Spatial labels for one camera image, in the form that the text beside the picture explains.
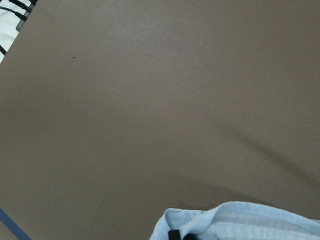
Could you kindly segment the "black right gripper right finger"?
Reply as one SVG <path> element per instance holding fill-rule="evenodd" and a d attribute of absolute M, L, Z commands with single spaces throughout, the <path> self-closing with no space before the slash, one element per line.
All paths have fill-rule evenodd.
<path fill-rule="evenodd" d="M 183 240 L 194 240 L 194 234 L 188 233 L 184 236 Z"/>

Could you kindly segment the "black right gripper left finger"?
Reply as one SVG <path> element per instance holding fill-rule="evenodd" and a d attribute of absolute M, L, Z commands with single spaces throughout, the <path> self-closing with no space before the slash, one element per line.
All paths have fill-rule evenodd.
<path fill-rule="evenodd" d="M 169 230 L 168 240 L 181 240 L 180 231 L 178 229 Z"/>

